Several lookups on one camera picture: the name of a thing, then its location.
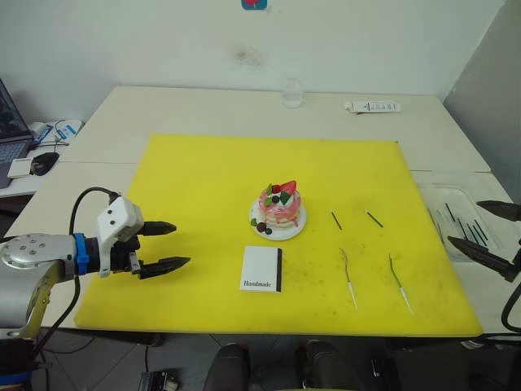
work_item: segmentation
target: floor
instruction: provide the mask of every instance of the floor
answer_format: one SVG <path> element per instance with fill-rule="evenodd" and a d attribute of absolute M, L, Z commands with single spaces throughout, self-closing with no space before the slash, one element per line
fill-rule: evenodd
<path fill-rule="evenodd" d="M 251 391 L 293 389 L 295 348 L 311 336 L 232 336 L 169 334 L 164 343 L 149 349 L 150 371 L 176 368 L 182 390 L 200 391 L 215 353 L 230 342 L 248 345 L 252 359 Z M 70 350 L 90 338 L 57 332 L 47 349 Z M 385 350 L 385 340 L 376 337 L 319 337 L 337 346 L 360 376 L 367 391 L 385 390 L 373 377 L 370 359 Z M 470 374 L 490 376 L 506 383 L 511 363 L 519 351 L 489 346 L 468 350 L 457 342 L 396 351 L 393 357 L 403 391 L 474 391 L 467 382 Z M 138 390 L 145 370 L 145 347 L 107 339 L 95 339 L 75 354 L 45 353 L 50 369 L 50 389 L 60 391 Z M 45 390 L 45 372 L 33 375 L 35 391 Z"/>

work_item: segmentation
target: paper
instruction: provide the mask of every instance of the paper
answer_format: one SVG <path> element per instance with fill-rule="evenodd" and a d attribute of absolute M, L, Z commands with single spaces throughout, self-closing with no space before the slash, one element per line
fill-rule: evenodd
<path fill-rule="evenodd" d="M 240 289 L 281 292 L 282 250 L 276 247 L 246 246 Z"/>
<path fill-rule="evenodd" d="M 7 177 L 15 179 L 27 177 L 31 173 L 31 162 L 33 159 L 24 158 L 24 159 L 14 159 L 11 162 L 11 167 L 9 168 L 9 172 L 7 173 Z"/>

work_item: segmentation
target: strawberry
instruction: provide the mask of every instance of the strawberry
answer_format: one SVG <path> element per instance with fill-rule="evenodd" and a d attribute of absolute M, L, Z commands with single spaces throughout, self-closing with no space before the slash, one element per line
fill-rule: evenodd
<path fill-rule="evenodd" d="M 290 181 L 280 185 L 280 191 L 285 191 L 290 196 L 293 196 L 296 190 L 296 181 Z"/>

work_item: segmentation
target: pink cake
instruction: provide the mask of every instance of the pink cake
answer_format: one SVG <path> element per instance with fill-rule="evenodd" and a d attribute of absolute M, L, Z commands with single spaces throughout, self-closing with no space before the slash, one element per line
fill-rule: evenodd
<path fill-rule="evenodd" d="M 258 216 L 251 224 L 259 232 L 270 235 L 273 229 L 288 229 L 298 226 L 300 215 L 300 193 L 296 190 L 296 181 L 282 185 L 269 185 L 258 199 Z"/>

